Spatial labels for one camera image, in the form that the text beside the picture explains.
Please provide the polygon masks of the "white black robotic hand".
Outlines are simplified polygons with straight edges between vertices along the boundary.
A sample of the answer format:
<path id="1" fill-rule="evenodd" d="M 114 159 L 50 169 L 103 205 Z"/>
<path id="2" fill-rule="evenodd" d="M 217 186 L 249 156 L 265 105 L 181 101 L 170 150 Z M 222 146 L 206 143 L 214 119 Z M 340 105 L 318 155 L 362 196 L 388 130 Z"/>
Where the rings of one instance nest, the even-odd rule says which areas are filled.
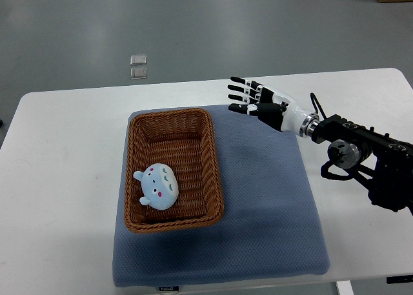
<path id="1" fill-rule="evenodd" d="M 268 85 L 240 77 L 231 77 L 228 98 L 230 111 L 255 116 L 279 132 L 293 132 L 310 137 L 320 122 L 317 112 L 306 110 L 288 94 Z"/>

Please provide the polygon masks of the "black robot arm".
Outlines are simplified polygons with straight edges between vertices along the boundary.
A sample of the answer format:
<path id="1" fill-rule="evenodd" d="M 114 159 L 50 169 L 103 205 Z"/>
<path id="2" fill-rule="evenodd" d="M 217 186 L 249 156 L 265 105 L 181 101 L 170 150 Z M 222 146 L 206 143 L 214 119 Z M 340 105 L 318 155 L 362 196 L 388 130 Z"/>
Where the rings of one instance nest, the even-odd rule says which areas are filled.
<path id="1" fill-rule="evenodd" d="M 328 161 L 321 176 L 336 181 L 356 180 L 368 190 L 371 204 L 394 212 L 412 210 L 412 144 L 378 134 L 337 114 L 327 117 L 314 93 L 310 99 L 323 120 L 308 134 L 317 144 L 328 141 Z"/>

